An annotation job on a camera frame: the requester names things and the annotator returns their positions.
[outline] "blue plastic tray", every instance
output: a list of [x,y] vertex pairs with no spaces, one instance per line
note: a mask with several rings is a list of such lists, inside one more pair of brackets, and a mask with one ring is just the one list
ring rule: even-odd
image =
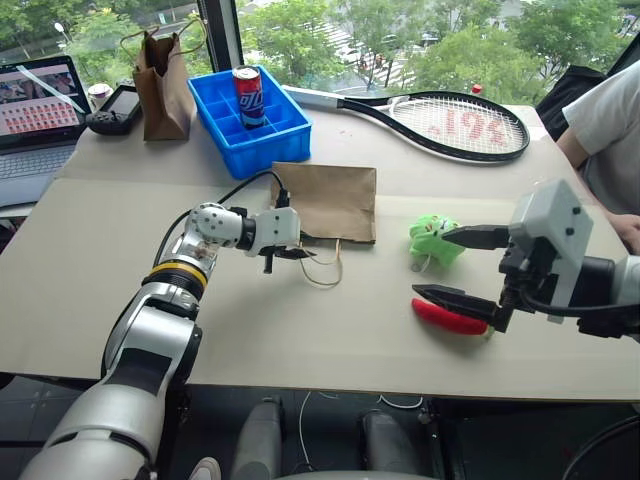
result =
[[267,122],[247,130],[240,122],[231,70],[189,79],[205,128],[237,179],[271,168],[273,162],[300,162],[310,157],[311,122],[262,67]]

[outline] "racket strings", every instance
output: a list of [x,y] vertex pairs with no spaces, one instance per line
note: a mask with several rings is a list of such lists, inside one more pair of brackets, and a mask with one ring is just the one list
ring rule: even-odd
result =
[[500,154],[525,143],[520,126],[507,115],[460,98],[399,102],[389,114],[430,140],[462,150]]

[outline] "laptop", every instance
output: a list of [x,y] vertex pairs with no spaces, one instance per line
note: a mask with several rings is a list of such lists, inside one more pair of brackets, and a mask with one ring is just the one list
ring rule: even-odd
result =
[[0,207],[40,198],[89,113],[71,57],[0,65]]

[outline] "red object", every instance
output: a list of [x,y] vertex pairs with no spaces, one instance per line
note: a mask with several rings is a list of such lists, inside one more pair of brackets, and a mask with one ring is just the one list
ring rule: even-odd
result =
[[462,335],[482,335],[489,328],[489,325],[482,320],[450,312],[438,305],[423,302],[417,298],[411,300],[411,306],[423,321],[431,325],[438,325],[450,332]]
[[236,87],[240,118],[244,128],[258,128],[264,125],[264,99],[262,78],[256,67],[242,65],[231,71]]

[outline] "black bag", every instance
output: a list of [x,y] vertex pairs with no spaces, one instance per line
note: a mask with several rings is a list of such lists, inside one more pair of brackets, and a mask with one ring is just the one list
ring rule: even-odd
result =
[[536,107],[542,123],[554,141],[569,128],[562,108],[607,79],[607,76],[588,67],[571,65],[553,89]]

